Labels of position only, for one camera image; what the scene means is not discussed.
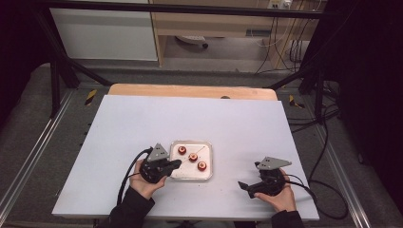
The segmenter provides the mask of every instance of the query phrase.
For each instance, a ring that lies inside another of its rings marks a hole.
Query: clear plastic tray
[[[185,154],[180,154],[180,146],[186,147]],[[196,153],[196,161],[189,160],[189,155]],[[206,181],[213,175],[213,149],[210,142],[198,141],[174,141],[171,145],[170,160],[181,160],[179,169],[175,169],[171,178],[183,181]],[[205,162],[206,168],[201,171],[198,169],[198,163]]]

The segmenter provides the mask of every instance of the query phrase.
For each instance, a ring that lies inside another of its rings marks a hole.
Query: table surface
[[[210,142],[213,176],[191,182],[167,179],[153,196],[149,219],[269,219],[274,209],[249,199],[238,186],[238,181],[260,181],[254,162],[265,156],[291,161],[284,170],[307,184],[281,102],[106,95],[52,214],[106,217],[134,157],[156,143],[169,151],[176,140]],[[301,217],[318,219],[310,196],[292,188]]]

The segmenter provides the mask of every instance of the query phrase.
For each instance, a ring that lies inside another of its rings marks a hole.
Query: person's right hand
[[[286,175],[284,170],[280,169],[282,175]],[[284,176],[286,181],[289,181],[290,178],[288,176]],[[278,193],[278,195],[271,197],[264,193],[255,193],[255,197],[261,199],[265,202],[268,202],[273,205],[276,212],[284,211],[287,212],[296,211],[296,200],[294,199],[294,192],[291,189],[290,183],[285,183],[282,191]]]

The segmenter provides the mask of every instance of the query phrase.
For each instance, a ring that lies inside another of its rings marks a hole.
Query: hand
[[[139,174],[142,163],[143,160],[139,160],[136,162],[134,173],[137,175],[133,175],[130,177],[130,187],[136,190],[144,198],[150,200],[152,194],[157,191],[157,189],[160,189],[165,185],[166,176],[160,179],[158,183],[147,182],[145,179],[143,179],[142,175]]]
[[[282,175],[286,175],[282,169],[280,169],[280,171]],[[284,176],[284,178],[286,181],[290,180],[288,176]],[[297,210],[296,200],[294,199],[294,192],[291,189],[290,183],[285,183],[282,191],[274,197],[268,196],[263,193],[256,193],[255,197],[272,204],[276,212],[284,210],[291,212]]]

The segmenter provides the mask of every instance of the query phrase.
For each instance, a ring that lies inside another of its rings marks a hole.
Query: white wall panel
[[[98,0],[102,1],[147,3]],[[51,9],[51,13],[71,58],[157,61],[149,12]]]

